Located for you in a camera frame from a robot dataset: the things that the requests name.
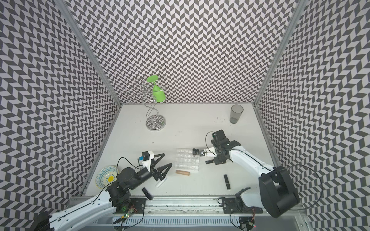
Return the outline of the clear acrylic lipstick organizer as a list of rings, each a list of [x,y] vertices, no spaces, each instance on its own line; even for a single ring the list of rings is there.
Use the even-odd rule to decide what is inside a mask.
[[[200,156],[192,155],[192,149],[177,148],[175,168],[193,173],[199,172]]]

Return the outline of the brown lipstick tube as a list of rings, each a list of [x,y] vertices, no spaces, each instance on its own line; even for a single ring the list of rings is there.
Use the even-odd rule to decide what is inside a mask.
[[[179,174],[179,175],[184,175],[184,176],[189,176],[190,175],[190,172],[189,171],[183,171],[183,170],[176,170],[175,171],[176,174]]]

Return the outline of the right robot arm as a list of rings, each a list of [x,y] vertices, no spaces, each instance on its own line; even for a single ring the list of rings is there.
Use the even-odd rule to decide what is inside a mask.
[[[258,192],[242,189],[236,198],[247,207],[264,208],[274,218],[280,217],[300,203],[298,191],[289,171],[274,167],[249,153],[238,141],[230,141],[223,130],[211,131],[213,148],[204,152],[214,154],[214,159],[207,164],[225,164],[228,160],[240,165],[258,179]]]

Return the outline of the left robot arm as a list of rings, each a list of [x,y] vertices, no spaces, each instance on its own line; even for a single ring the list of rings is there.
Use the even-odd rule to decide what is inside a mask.
[[[126,167],[117,174],[116,180],[103,187],[100,193],[71,208],[50,214],[38,214],[29,231],[78,231],[93,221],[106,215],[128,212],[132,208],[131,190],[145,183],[150,178],[163,181],[172,167],[172,163],[157,167],[165,154],[143,152],[138,158],[137,167]]]

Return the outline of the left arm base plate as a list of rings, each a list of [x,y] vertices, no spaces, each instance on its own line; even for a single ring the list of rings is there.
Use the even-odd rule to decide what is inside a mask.
[[[113,208],[113,214],[129,214],[129,213],[139,213],[143,214],[146,207],[147,198],[139,197],[132,198],[117,204]]]

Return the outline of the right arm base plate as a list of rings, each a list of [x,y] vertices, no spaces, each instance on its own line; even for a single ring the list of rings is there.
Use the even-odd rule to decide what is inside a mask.
[[[220,197],[217,202],[222,207],[224,214],[263,214],[262,208],[247,207],[240,199],[235,197]]]

